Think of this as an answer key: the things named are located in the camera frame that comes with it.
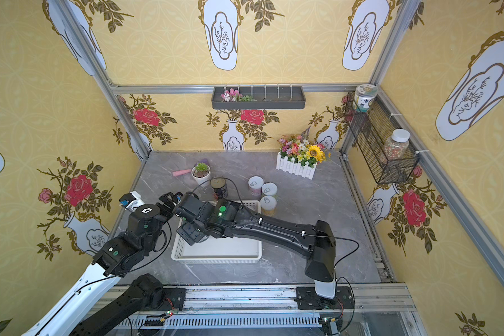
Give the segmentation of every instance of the wall-mounted gray shelf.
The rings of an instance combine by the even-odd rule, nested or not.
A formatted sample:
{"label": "wall-mounted gray shelf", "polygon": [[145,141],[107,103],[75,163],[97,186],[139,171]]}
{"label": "wall-mounted gray shelf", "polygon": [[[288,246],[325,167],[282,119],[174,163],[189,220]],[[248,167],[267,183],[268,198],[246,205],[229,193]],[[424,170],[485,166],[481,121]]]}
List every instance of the wall-mounted gray shelf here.
{"label": "wall-mounted gray shelf", "polygon": [[[250,96],[251,102],[225,102],[221,95],[224,91],[239,90],[243,96]],[[239,86],[215,87],[211,98],[215,110],[300,110],[304,108],[306,97],[302,87],[290,85],[276,86]]]}

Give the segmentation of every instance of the candy jar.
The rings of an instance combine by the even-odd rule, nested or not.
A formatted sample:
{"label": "candy jar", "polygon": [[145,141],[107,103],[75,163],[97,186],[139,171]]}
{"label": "candy jar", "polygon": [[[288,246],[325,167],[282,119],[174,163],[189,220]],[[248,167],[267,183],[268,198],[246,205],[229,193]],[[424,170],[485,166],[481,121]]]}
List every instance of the candy jar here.
{"label": "candy jar", "polygon": [[379,156],[379,161],[386,165],[390,160],[397,160],[403,157],[405,148],[409,146],[410,133],[406,130],[398,129],[386,139],[383,152]]}

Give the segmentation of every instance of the white plastic basket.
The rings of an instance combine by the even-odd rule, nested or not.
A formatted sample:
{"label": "white plastic basket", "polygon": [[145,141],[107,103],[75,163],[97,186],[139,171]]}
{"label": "white plastic basket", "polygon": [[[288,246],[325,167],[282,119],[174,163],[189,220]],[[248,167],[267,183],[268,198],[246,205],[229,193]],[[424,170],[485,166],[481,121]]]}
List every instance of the white plastic basket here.
{"label": "white plastic basket", "polygon": [[[261,212],[260,202],[244,200],[250,209]],[[249,238],[215,238],[190,246],[180,235],[174,241],[172,259],[181,263],[256,263],[261,259],[261,241]]]}

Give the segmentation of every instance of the sunflower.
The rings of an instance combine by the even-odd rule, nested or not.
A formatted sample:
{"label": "sunflower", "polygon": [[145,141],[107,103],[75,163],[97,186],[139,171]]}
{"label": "sunflower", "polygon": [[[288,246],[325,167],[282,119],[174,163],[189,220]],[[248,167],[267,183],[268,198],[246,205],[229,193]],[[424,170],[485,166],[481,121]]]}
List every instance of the sunflower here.
{"label": "sunflower", "polygon": [[321,148],[319,148],[319,146],[317,146],[316,144],[313,144],[310,147],[308,147],[308,151],[306,153],[310,155],[312,158],[316,159],[323,157],[325,155],[321,150]]}

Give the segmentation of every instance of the red rose print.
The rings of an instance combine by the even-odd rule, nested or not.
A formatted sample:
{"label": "red rose print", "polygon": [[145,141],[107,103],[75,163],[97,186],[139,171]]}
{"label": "red rose print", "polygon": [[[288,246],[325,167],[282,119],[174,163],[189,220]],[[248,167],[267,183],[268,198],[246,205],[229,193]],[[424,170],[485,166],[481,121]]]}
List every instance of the red rose print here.
{"label": "red rose print", "polygon": [[43,188],[39,193],[39,200],[43,203],[49,203],[50,197],[52,196],[52,191],[48,188]]}
{"label": "red rose print", "polygon": [[83,199],[88,198],[93,191],[94,188],[91,186],[91,180],[86,178],[86,175],[79,175],[71,179],[65,198],[71,203],[71,206],[77,206]]}
{"label": "red rose print", "polygon": [[243,110],[241,113],[241,120],[249,122],[250,124],[261,125],[265,120],[265,113],[262,110]]}
{"label": "red rose print", "polygon": [[420,167],[419,165],[417,165],[416,167],[414,167],[413,169],[413,175],[415,178],[419,178],[422,176],[422,167]]}
{"label": "red rose print", "polygon": [[403,195],[405,202],[405,216],[410,225],[419,227],[426,220],[426,204],[420,196],[410,189]]}
{"label": "red rose print", "polygon": [[148,125],[158,126],[161,119],[158,117],[155,111],[148,109],[141,109],[134,111],[134,118],[139,122],[146,123]]}

